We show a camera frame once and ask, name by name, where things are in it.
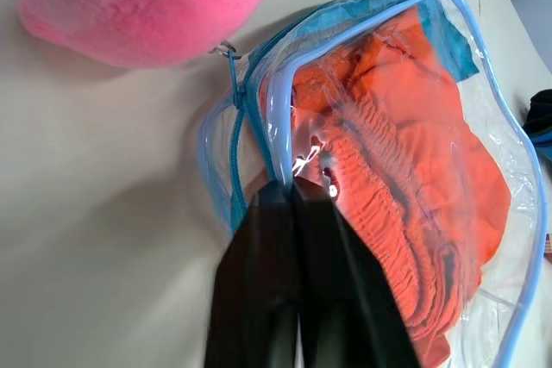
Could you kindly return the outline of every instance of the orange knit garment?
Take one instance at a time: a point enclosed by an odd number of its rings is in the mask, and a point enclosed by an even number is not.
[[[417,9],[301,68],[292,132],[295,173],[335,197],[382,264],[423,366],[439,366],[511,195]]]

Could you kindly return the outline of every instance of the dark blue object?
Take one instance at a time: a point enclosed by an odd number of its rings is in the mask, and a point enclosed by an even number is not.
[[[552,90],[541,90],[531,98],[524,130],[536,151],[552,161]]]

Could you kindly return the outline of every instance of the beige table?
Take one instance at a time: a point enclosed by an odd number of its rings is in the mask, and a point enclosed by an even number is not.
[[[322,1],[264,0],[234,41],[248,49]],[[518,114],[552,77],[509,0],[468,2]],[[32,39],[0,0],[0,366],[200,366],[223,241],[193,140],[228,81],[212,56],[93,62]],[[544,366],[547,272],[515,366]]]

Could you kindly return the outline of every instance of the clear plastic bag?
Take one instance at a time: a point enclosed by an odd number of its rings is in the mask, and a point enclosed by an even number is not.
[[[268,180],[306,177],[378,257],[424,367],[507,365],[545,200],[465,2],[336,0],[241,65],[198,140],[229,229]]]

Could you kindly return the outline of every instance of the pink plush toy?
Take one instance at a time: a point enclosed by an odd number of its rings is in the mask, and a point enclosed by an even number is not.
[[[259,0],[20,0],[28,31],[111,65],[172,65],[236,31]]]

